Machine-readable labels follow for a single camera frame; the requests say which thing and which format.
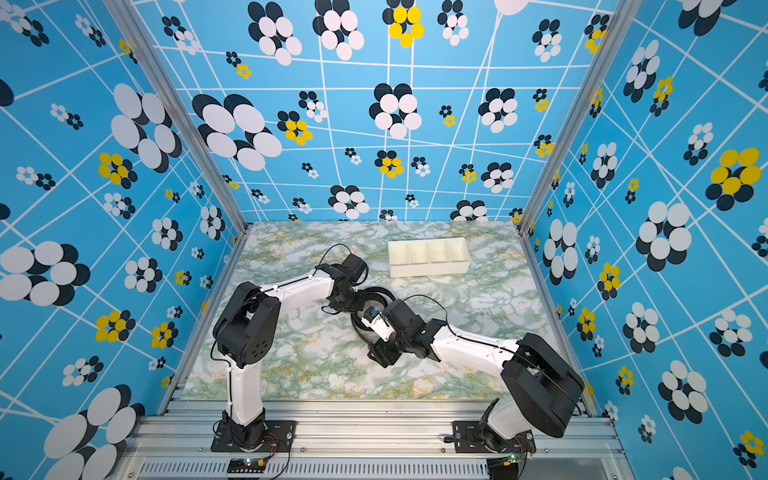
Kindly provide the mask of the black belt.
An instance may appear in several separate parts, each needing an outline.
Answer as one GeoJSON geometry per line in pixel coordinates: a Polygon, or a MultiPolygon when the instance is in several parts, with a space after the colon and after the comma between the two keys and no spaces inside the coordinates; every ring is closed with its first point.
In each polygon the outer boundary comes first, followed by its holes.
{"type": "Polygon", "coordinates": [[[390,290],[380,286],[371,286],[357,291],[356,306],[358,310],[352,312],[350,317],[356,334],[366,344],[373,344],[376,340],[366,335],[366,333],[372,332],[372,329],[363,324],[365,312],[370,308],[374,310],[383,309],[394,302],[395,299],[395,295],[390,290]]]}

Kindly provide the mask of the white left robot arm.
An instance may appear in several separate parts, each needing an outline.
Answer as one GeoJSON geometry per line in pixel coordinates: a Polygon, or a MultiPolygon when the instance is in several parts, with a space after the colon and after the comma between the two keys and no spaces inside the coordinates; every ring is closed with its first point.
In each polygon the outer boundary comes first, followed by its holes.
{"type": "Polygon", "coordinates": [[[319,300],[329,301],[337,310],[358,311],[356,287],[367,276],[366,267],[322,264],[273,285],[238,285],[213,329],[215,348],[227,364],[228,374],[228,401],[221,425],[233,445],[254,451],[267,438],[261,363],[273,346],[281,316],[319,300]]]}

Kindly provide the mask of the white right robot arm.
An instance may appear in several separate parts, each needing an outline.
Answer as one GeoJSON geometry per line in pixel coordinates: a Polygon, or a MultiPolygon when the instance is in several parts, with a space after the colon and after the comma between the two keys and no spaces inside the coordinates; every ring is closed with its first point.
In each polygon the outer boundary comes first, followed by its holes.
{"type": "Polygon", "coordinates": [[[478,422],[475,441],[506,453],[521,444],[532,429],[561,438],[584,390],[582,378],[540,336],[500,340],[454,329],[433,319],[413,331],[395,330],[383,321],[363,329],[376,336],[368,356],[382,367],[394,365],[404,353],[448,362],[496,376],[509,397],[495,399],[478,422]]]}

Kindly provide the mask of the white compartment storage tray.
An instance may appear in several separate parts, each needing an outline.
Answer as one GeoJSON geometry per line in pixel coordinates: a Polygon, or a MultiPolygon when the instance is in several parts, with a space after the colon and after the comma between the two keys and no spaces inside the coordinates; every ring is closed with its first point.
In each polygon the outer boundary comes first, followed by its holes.
{"type": "Polygon", "coordinates": [[[392,278],[465,274],[471,264],[463,237],[390,241],[388,255],[392,278]]]}

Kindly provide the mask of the right controller board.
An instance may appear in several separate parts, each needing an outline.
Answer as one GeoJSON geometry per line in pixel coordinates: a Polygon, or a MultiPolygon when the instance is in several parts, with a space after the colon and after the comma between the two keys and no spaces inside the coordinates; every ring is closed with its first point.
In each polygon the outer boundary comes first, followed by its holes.
{"type": "Polygon", "coordinates": [[[518,480],[520,465],[508,457],[486,460],[490,480],[518,480]]]}

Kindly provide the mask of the controller board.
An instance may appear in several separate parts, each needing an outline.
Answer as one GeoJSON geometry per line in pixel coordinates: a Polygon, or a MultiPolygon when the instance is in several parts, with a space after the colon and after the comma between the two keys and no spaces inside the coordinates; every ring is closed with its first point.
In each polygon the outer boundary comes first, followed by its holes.
{"type": "Polygon", "coordinates": [[[508,457],[486,460],[490,480],[518,480],[520,465],[508,457]]]}
{"type": "Polygon", "coordinates": [[[233,457],[228,462],[226,474],[231,478],[258,478],[265,473],[268,463],[264,458],[233,457]]]}

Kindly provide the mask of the left controller board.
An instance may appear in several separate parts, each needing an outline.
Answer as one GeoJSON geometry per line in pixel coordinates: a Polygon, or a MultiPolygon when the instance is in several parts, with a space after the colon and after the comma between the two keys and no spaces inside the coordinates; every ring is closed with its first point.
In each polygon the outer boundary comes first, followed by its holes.
{"type": "Polygon", "coordinates": [[[258,478],[265,473],[268,463],[264,458],[233,457],[228,462],[226,474],[231,478],[258,478]]]}

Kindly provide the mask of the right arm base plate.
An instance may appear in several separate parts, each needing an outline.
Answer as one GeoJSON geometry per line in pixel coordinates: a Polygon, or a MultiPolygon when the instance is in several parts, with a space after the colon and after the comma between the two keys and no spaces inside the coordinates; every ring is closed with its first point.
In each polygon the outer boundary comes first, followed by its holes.
{"type": "Polygon", "coordinates": [[[511,439],[504,439],[479,421],[453,421],[452,433],[444,438],[445,443],[453,443],[457,453],[466,454],[502,454],[522,457],[533,455],[536,444],[530,430],[511,439]]]}

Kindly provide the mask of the aluminium front rail frame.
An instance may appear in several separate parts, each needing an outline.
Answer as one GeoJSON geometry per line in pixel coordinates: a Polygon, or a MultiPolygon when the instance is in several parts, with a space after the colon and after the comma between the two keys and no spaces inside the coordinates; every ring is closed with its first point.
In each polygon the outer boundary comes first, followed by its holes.
{"type": "MultiPolygon", "coordinates": [[[[476,420],[480,401],[269,401],[270,420],[294,420],[288,454],[269,461],[265,478],[486,479],[488,453],[460,454],[445,442],[459,420],[476,420]]],[[[144,418],[117,479],[226,479],[233,454],[211,449],[220,401],[172,400],[144,418]]],[[[606,418],[571,420],[561,438],[536,431],[535,452],[521,463],[525,479],[632,479],[623,446],[606,418]]]]}

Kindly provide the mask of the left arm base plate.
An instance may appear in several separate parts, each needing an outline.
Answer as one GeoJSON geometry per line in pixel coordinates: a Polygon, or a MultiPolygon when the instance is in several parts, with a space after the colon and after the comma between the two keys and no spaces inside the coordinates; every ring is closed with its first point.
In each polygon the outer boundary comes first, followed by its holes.
{"type": "Polygon", "coordinates": [[[212,452],[288,452],[295,440],[298,423],[291,420],[256,420],[243,426],[229,418],[215,423],[212,452]]]}

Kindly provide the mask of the aluminium corner post left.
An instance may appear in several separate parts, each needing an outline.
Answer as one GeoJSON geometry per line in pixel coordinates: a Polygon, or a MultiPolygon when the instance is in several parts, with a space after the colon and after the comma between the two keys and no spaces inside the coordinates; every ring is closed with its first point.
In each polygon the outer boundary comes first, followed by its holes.
{"type": "Polygon", "coordinates": [[[140,25],[140,17],[130,1],[105,1],[105,5],[116,25],[126,36],[130,47],[136,51],[142,70],[156,93],[163,101],[174,124],[177,126],[182,141],[197,163],[201,173],[217,195],[224,211],[229,215],[234,228],[240,235],[248,232],[248,223],[235,202],[230,189],[225,187],[221,172],[202,140],[192,118],[187,113],[182,98],[169,76],[169,69],[163,65],[152,47],[148,33],[140,25]]]}

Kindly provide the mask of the aluminium corner post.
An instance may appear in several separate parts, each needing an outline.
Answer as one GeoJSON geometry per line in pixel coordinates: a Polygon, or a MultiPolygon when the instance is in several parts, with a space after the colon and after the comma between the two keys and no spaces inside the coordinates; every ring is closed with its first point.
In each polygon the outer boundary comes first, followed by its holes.
{"type": "Polygon", "coordinates": [[[529,202],[525,207],[523,219],[520,224],[521,237],[527,234],[528,229],[536,220],[538,212],[549,191],[550,182],[565,160],[569,147],[572,145],[576,134],[586,118],[588,105],[601,87],[608,70],[616,58],[632,22],[642,5],[641,0],[619,1],[617,9],[611,15],[610,26],[607,29],[606,39],[599,48],[595,59],[584,77],[577,91],[562,129],[554,143],[553,153],[545,163],[537,183],[532,191],[529,202]]]}
{"type": "Polygon", "coordinates": [[[192,118],[187,113],[182,98],[169,76],[169,69],[163,65],[152,47],[148,33],[140,25],[140,17],[130,1],[105,1],[105,5],[116,25],[126,36],[130,47],[136,51],[142,70],[156,93],[163,101],[174,124],[177,126],[182,141],[197,163],[201,173],[217,195],[224,211],[229,215],[234,228],[240,235],[248,232],[248,223],[235,202],[230,189],[225,187],[221,172],[202,140],[192,118]]]}

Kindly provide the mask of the aluminium corner post right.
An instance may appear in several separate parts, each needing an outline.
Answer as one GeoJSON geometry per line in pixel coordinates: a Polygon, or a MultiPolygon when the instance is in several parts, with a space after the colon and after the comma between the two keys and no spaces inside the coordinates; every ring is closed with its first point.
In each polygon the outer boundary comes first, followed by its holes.
{"type": "Polygon", "coordinates": [[[549,191],[550,182],[565,160],[569,147],[572,145],[576,134],[586,118],[588,105],[601,87],[608,70],[616,58],[632,22],[642,5],[641,0],[619,1],[617,9],[611,15],[610,26],[607,29],[606,39],[599,48],[595,59],[584,77],[577,91],[562,129],[554,143],[553,153],[545,163],[537,183],[532,191],[529,202],[525,207],[523,219],[520,224],[521,237],[527,234],[528,229],[536,220],[538,212],[549,191]]]}

